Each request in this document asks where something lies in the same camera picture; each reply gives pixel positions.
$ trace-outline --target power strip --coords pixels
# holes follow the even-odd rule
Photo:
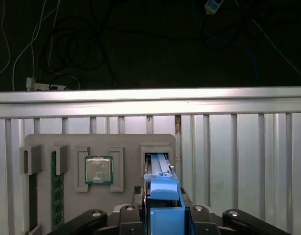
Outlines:
[[[36,83],[35,78],[27,77],[26,78],[26,88],[28,91],[49,91],[49,84],[45,83]],[[66,86],[62,85],[51,85],[52,91],[63,91]]]
[[[205,4],[207,15],[215,15],[224,0],[208,0]]]

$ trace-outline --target dark background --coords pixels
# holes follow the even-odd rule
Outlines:
[[[4,28],[11,50],[11,63],[0,76],[0,91],[11,91],[12,67],[15,59],[31,41],[32,33],[40,20],[44,1],[42,0],[5,0],[6,15]],[[240,0],[241,5],[250,4],[250,0]],[[280,51],[301,71],[301,0],[273,0],[269,20],[295,21],[294,23],[263,22],[264,30]],[[204,1],[196,4],[199,21],[206,14],[200,8]],[[109,1],[95,0],[93,11],[101,21],[106,14]],[[57,6],[56,0],[48,0],[45,14]],[[251,24],[245,13],[238,10],[233,0],[225,0],[220,11],[210,17],[206,30],[215,33],[233,21],[242,19],[248,23],[248,30],[259,34],[258,28]],[[2,0],[0,0],[0,24],[2,18]],[[35,51],[35,78],[39,83],[50,83],[55,77],[45,72],[40,66],[40,55],[47,37],[52,30],[54,19],[52,13],[42,22],[37,40],[33,43]],[[95,23],[90,14],[89,0],[62,0],[58,20],[66,16],[79,16],[88,20],[97,31],[100,25]],[[72,20],[65,27],[85,28],[84,24]],[[192,15],[191,0],[128,0],[117,4],[107,22],[106,29],[100,39],[108,54],[114,77],[110,75],[106,64],[98,70],[84,71],[80,68],[65,68],[62,73],[76,76],[85,89],[110,88],[172,88],[172,87],[241,87],[241,86],[301,86],[301,76],[278,54],[268,40],[261,36],[251,40],[245,30],[241,29],[236,42],[247,46],[258,62],[259,77],[254,81],[254,66],[252,59],[242,47],[231,46],[222,51],[212,51],[196,41],[175,41],[141,33],[122,33],[110,28],[142,30],[157,35],[175,39],[199,38],[202,33]],[[237,28],[232,28],[220,36],[229,40]],[[208,40],[212,46],[224,44],[216,40]],[[58,50],[65,51],[65,43],[58,45]],[[84,67],[99,65],[103,59],[100,48],[89,43],[90,55]],[[82,61],[87,55],[87,46],[80,42],[76,51],[75,61]],[[0,70],[7,63],[8,55],[5,40],[0,27]],[[52,53],[51,64],[59,65],[55,51]],[[26,50],[15,67],[15,89],[25,90],[26,78],[32,77],[32,54],[30,47]],[[61,77],[56,84],[75,84],[68,77]]]

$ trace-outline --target metal panel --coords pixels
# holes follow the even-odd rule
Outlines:
[[[294,234],[301,234],[301,114],[293,114],[292,126],[293,126],[293,132],[292,132],[293,232]]]
[[[27,231],[18,150],[30,133],[173,134],[195,203],[240,207],[301,235],[301,88],[0,94],[3,235]]]
[[[107,117],[97,117],[96,118],[96,133],[97,134],[107,134],[109,131],[109,123]]]
[[[211,207],[222,214],[237,208],[236,117],[210,116]]]
[[[119,133],[118,117],[109,117],[109,133],[110,134],[118,134]]]
[[[182,186],[186,188],[190,198],[195,201],[194,188],[194,166],[195,159],[193,157],[193,117],[181,116],[181,139],[182,139]]]
[[[176,134],[175,116],[154,116],[153,130],[155,134]]]
[[[69,134],[88,134],[90,133],[90,119],[88,117],[68,118]]]
[[[294,112],[301,88],[0,93],[0,118]]]
[[[5,121],[0,120],[0,235],[8,234]]]
[[[126,134],[146,134],[146,117],[125,117]]]
[[[195,203],[210,206],[209,116],[194,116]]]
[[[238,208],[264,219],[263,146],[261,116],[238,115]]]
[[[39,123],[41,134],[62,133],[61,118],[41,118]]]

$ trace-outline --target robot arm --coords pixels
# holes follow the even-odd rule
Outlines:
[[[111,215],[89,210],[48,235],[289,235],[244,211],[193,205],[165,154],[149,154],[143,187]]]

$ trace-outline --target screw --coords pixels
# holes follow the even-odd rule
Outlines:
[[[126,207],[125,208],[127,211],[132,211],[132,210],[134,210],[134,207],[133,206],[128,206],[128,207]]]
[[[204,229],[204,234],[211,234],[211,231],[209,229]]]
[[[202,211],[203,210],[203,207],[201,207],[201,206],[196,206],[196,207],[194,207],[194,209],[196,209],[197,211]]]
[[[233,217],[237,217],[239,215],[239,213],[235,211],[229,211],[229,214],[231,214]]]
[[[101,213],[98,212],[98,211],[92,213],[92,216],[93,216],[93,217],[98,217],[98,216],[100,216],[100,215],[101,215]]]

